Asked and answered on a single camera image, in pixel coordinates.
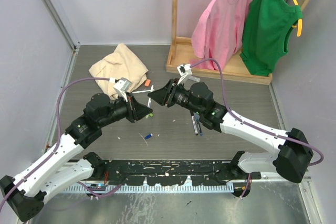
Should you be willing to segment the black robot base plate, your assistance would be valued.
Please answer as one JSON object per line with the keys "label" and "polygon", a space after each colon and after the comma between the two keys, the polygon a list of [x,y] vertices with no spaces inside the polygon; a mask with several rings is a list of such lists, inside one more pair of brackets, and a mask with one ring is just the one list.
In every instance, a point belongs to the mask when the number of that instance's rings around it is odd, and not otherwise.
{"label": "black robot base plate", "polygon": [[225,161],[209,160],[104,160],[90,180],[107,180],[110,185],[181,186],[190,178],[193,186],[226,185],[248,174]]}

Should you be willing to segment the lime green pen cap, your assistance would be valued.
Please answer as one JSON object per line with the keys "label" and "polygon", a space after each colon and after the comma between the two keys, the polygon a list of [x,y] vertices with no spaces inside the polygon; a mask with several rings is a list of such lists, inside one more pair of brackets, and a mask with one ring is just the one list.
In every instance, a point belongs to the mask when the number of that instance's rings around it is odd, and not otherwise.
{"label": "lime green pen cap", "polygon": [[146,117],[146,118],[148,118],[148,117],[153,117],[153,113],[149,113],[149,114],[147,114],[145,117]]}

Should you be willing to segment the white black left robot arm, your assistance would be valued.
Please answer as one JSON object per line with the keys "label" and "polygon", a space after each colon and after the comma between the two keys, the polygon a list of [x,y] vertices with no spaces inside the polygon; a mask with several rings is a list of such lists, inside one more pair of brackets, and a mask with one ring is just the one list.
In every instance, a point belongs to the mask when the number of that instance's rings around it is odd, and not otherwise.
{"label": "white black left robot arm", "polygon": [[129,93],[114,101],[106,94],[95,94],[86,104],[83,115],[66,128],[65,133],[43,156],[16,176],[1,178],[4,201],[19,220],[25,222],[35,217],[62,189],[89,177],[101,179],[105,167],[95,153],[87,154],[71,168],[62,172],[59,169],[97,140],[102,135],[103,127],[122,119],[134,123],[152,111]]}

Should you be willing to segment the blue transparent gel pen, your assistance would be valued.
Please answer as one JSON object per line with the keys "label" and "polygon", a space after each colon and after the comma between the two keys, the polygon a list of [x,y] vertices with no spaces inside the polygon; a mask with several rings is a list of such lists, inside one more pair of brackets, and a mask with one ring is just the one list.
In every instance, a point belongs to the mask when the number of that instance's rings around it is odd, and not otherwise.
{"label": "blue transparent gel pen", "polygon": [[196,114],[195,117],[196,117],[196,123],[197,123],[199,135],[203,136],[203,131],[202,131],[201,123],[200,123],[200,117],[198,114]]}

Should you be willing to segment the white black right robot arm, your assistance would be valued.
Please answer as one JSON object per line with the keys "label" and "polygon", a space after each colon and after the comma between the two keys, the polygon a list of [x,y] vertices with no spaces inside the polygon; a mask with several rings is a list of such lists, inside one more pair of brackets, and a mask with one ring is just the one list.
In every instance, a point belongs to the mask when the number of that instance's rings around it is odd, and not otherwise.
{"label": "white black right robot arm", "polygon": [[313,151],[301,130],[293,128],[287,132],[247,119],[216,102],[203,82],[185,89],[177,79],[170,79],[148,96],[161,106],[177,104],[197,114],[209,130],[240,137],[264,149],[263,153],[238,152],[236,162],[230,166],[233,177],[241,179],[248,173],[270,172],[297,184],[303,180]]}

